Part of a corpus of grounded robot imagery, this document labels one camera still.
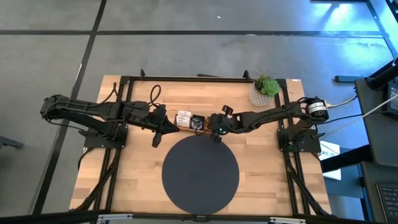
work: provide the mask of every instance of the table leg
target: table leg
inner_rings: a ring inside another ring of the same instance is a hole
[[[12,139],[0,136],[0,148],[1,146],[11,146],[16,149],[22,149],[24,144],[21,142],[14,141]]]
[[[322,172],[326,173],[337,170],[342,167],[358,164],[362,161],[373,162],[370,145],[361,146],[348,152],[344,152],[338,156],[322,160]]]

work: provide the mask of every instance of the wooden table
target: wooden table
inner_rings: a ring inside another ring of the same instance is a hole
[[[120,76],[104,76],[98,102],[105,99]],[[290,101],[304,96],[300,80],[286,80]],[[275,108],[275,101],[258,108],[248,99],[250,83],[152,82],[134,81],[131,100],[149,101],[151,88],[162,87],[157,103],[166,104],[171,122],[178,110],[209,116],[220,113],[223,105],[241,111],[264,111]],[[284,102],[280,92],[280,101]],[[283,155],[279,151],[276,130],[278,123],[262,125],[247,134],[227,134],[223,142],[234,153],[239,165],[239,187],[232,201],[217,215],[292,215]],[[186,213],[175,206],[162,185],[162,163],[170,148],[190,133],[166,134],[158,148],[153,148],[154,134],[129,126],[126,147],[122,150],[112,212]],[[319,160],[310,153],[301,153],[305,184],[324,210],[330,212],[328,196]],[[70,208],[79,206],[97,184],[104,149],[94,149],[81,162]],[[107,186],[100,208],[104,208]],[[303,213],[299,188],[295,185],[298,209]]]

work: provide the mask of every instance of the black circle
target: black circle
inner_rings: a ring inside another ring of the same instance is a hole
[[[239,184],[234,154],[208,136],[190,136],[174,145],[162,169],[166,194],[182,210],[209,215],[232,200]]]

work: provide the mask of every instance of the keyboard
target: keyboard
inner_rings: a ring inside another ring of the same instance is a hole
[[[398,223],[398,184],[378,184],[387,223]]]

